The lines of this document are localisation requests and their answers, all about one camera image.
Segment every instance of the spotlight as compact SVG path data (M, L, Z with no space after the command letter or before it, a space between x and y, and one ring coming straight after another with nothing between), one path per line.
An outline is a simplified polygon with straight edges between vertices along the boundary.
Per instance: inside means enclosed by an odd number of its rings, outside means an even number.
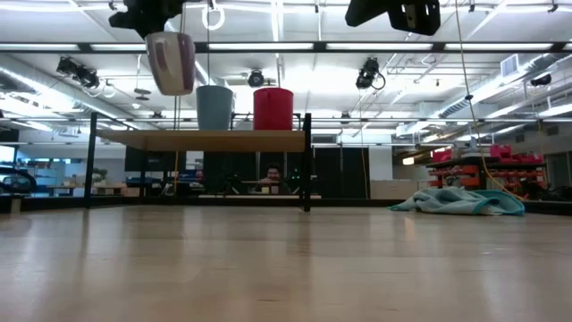
M264 83L265 83L265 76L262 74L262 71L260 70L254 70L252 71L250 76L248 76L248 85L251 88L259 88L262 85L264 85Z
M380 77L383 80L383 85L380 88L374 86L374 81L377 77ZM358 89L369 89L371 87L377 90L381 90L385 87L385 78L379 73L379 63L377 63L377 58L367 58L363 68L359 70L356 87Z
M78 71L78 65L72 62L70 57L62 57L55 71L61 73L63 76L72 77Z
M161 111L159 111L159 112L153 112L153 115L151 115L151 118L164 118L164 117L161 114Z
M64 77L71 77L86 89L96 89L99 87L97 71L73 62L70 57L60 58L60 62L55 68L55 71L61 73Z
M342 118L342 119L344 119L344 118L351 118L351 116L349 116L349 112L341 112L341 118ZM342 121L342 122L340 122L340 124L342 124L342 125L347 125L347 124L349 124L349 122L343 122L343 121Z
M535 80L530 80L530 85L536 87L541 85L548 85L552 82L552 76L550 74L546 74L542 77L538 77Z
M99 78L97 77L96 70L89 70L85 66L80 66L78 68L75 76L72 77L75 81L78 81L81 86L86 89L96 89L99 87Z

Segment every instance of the table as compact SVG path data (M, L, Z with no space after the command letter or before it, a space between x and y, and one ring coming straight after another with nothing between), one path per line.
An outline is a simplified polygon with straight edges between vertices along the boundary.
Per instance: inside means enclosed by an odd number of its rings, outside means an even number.
M84 186L80 186L80 185L61 185L61 186L47 186L47 191L49 193L50 197L54 197L55 196L55 191L56 190L67 190L68 194L73 196L73 191L76 188L85 188ZM106 189L113 189L114 190L114 195L118 195L122 193L122 189L125 187L118 187L118 186L101 186L101 187L93 187L93 189L96 189L96 193L95 194L102 194L105 195L105 190Z

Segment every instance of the light blue bucket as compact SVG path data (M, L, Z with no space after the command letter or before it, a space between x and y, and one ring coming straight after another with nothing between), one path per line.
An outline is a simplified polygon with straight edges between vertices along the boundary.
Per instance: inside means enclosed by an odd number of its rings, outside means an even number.
M197 88L199 130L226 131L231 124L232 90L223 86Z

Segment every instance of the cardboard box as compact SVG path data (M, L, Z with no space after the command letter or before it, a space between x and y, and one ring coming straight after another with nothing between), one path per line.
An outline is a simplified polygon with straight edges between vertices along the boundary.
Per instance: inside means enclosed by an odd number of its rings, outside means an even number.
M407 199L419 190L416 180L371 181L371 199Z

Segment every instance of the fluorescent light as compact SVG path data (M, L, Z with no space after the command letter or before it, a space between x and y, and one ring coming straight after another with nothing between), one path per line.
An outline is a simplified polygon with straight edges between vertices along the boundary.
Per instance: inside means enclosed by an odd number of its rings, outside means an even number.
M437 134L433 134L433 135L429 135L428 137L423 139L423 142L431 142L434 140L438 140L439 139L439 135Z
M552 43L531 44L502 44L502 43L463 43L463 50L545 50L552 47ZM460 44L446 44L445 50L460 50Z
M407 157L403 159L403 165L414 165L415 158L414 157Z
M518 109L518 106L505 107L505 108L502 108L502 109L500 109L500 110L498 110L498 111L496 111L496 112L494 112L494 113L488 114L488 115L486 116L486 118L494 118L494 117L503 116L503 115L506 115L506 114L508 114L508 113L510 113L510 112L512 112L512 111L517 110L517 109Z
M480 134L481 134L481 139L489 136L489 133L480 133ZM477 139L477 135L476 134L471 134L471 135L467 134L467 135L463 135L461 137L458 137L457 140L468 141L468 140L471 140L471 138Z
M116 131L125 131L127 130L127 126L119 126L119 125L111 125L110 128Z
M515 126L510 126L506 129L502 129L500 131L496 131L494 134L504 134L504 133L508 133L510 131L514 131L516 129L520 129L521 127L523 127L523 125L515 125Z
M564 106L556 106L556 107L547 109L546 111L539 113L538 116L548 117L548 116L554 116L554 115L559 115L559 114L565 114L568 112L572 112L572 104L566 104Z
M0 44L0 50L22 50L22 51L80 51L75 44Z
M212 50L311 50L312 43L218 43L208 44Z
M99 108L99 107L97 107L97 106L92 106L91 104L87 104L86 102L83 102L83 105L84 105L84 106L87 106L87 107L91 108L92 110L94 110L94 111L96 111L96 112L99 112L99 113L101 113L101 114L103 114L103 115L107 115L108 117L117 118L117 115L108 113L108 112L104 111L103 109L101 109L101 108Z
M49 112L49 110L33 106L32 104L23 103L18 99L8 96L4 97L3 100L0 100L0 109L6 112L25 116L59 116L58 114Z
M95 51L146 51L145 44L92 44L91 49Z
M427 43L330 43L328 50L431 50L433 44Z
M44 124L42 124L42 123L33 122L33 121L29 121L29 122L27 122L27 123L12 121L12 123L18 124L18 125L21 125L21 126L26 126L26 127L29 127L29 128L32 128L32 129L36 129L36 130L52 131L52 129L51 129L49 126L44 125Z
M18 74L18 73L11 72L11 71L9 71L9 70L7 70L7 69L5 69L5 68L2 68L2 67L0 67L0 72L3 72L3 73L5 73L6 75L8 75L8 76L10 76L10 77L13 77L13 78L15 78L16 80L21 81L21 82L23 82L24 84L26 84L26 85L32 87L33 89L35 89L35 90L38 92L39 97L41 97L41 100L43 101L43 102L39 102L39 103L47 104L48 102L58 102L58 103L68 102L68 104L72 104L72 105L73 105L73 102L70 101L69 96L67 96L67 95L65 95L65 94L63 94L63 93L61 93L61 92L59 92L59 91L57 91L57 90L51 89L50 87L48 87L48 86L46 86L46 85L44 85L44 84L42 84L42 83L39 83L39 82L34 81L34 80L31 80L31 79L29 79L29 78L27 78L27 77L21 76L21 75Z

